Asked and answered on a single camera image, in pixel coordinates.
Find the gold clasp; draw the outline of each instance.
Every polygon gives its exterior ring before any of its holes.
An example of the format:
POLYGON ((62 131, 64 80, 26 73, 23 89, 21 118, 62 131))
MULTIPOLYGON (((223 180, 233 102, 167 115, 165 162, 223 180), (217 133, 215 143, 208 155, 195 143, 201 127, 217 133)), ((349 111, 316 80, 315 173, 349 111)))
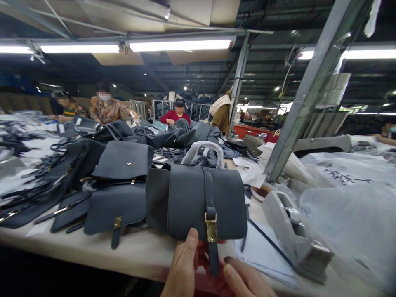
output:
POLYGON ((114 221, 114 227, 113 229, 117 229, 121 227, 121 217, 116 217, 116 220, 114 221))
POLYGON ((217 214, 214 220, 207 220, 205 213, 205 223, 206 223, 206 232, 207 232, 207 240, 209 242, 217 242, 217 214))

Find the floral shirt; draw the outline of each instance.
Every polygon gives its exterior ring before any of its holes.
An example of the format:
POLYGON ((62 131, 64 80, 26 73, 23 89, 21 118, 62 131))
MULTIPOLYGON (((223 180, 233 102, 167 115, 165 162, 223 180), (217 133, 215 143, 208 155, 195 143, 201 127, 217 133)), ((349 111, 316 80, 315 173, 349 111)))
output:
POLYGON ((129 113, 129 108, 115 98, 111 98, 109 101, 103 101, 99 100, 98 97, 92 97, 90 102, 91 118, 94 120, 99 119, 102 124, 111 123, 121 118, 120 111, 129 113))
POLYGON ((72 107, 69 109, 64 108, 63 116, 66 117, 83 116, 89 118, 88 110, 84 106, 79 105, 77 103, 74 103, 72 107))

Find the red shirt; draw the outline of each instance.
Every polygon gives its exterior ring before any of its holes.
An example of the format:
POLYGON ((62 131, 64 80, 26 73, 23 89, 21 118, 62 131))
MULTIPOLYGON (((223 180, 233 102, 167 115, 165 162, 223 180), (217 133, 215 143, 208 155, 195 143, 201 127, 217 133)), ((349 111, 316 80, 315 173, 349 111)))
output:
POLYGON ((182 117, 179 118, 179 116, 176 114, 176 111, 174 111, 174 110, 168 111, 168 113, 166 115, 162 116, 161 123, 167 124, 166 120, 169 118, 174 120, 175 122, 181 118, 185 118, 187 120, 187 122, 189 123, 189 125, 191 124, 190 117, 186 113, 183 113, 182 117))

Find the bag strap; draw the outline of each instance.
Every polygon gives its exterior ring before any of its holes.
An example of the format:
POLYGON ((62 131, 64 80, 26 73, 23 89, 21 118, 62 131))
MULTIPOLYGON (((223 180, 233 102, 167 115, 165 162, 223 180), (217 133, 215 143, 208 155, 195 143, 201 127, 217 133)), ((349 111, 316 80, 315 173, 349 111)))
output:
POLYGON ((205 224, 209 246, 209 270, 214 277, 219 276, 220 263, 217 250, 217 212, 213 203, 213 177, 209 168, 202 167, 205 180, 205 224))

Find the fluorescent light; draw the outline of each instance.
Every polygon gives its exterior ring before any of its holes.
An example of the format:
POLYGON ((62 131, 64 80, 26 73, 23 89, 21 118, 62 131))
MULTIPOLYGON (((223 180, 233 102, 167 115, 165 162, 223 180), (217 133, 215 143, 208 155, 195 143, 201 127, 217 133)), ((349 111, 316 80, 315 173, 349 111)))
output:
POLYGON ((169 42, 139 42, 130 43, 134 52, 155 52, 168 50, 219 50, 230 46, 230 39, 226 40, 193 40, 193 41, 169 41, 169 42))
POLYGON ((0 46, 1 54, 32 54, 28 47, 21 46, 0 46))
POLYGON ((43 45, 47 54, 119 53, 118 45, 43 45))
MULTIPOLYGON (((313 50, 303 51, 299 60, 310 60, 314 56, 313 50)), ((396 49, 351 49, 342 54, 342 59, 396 59, 396 49)))

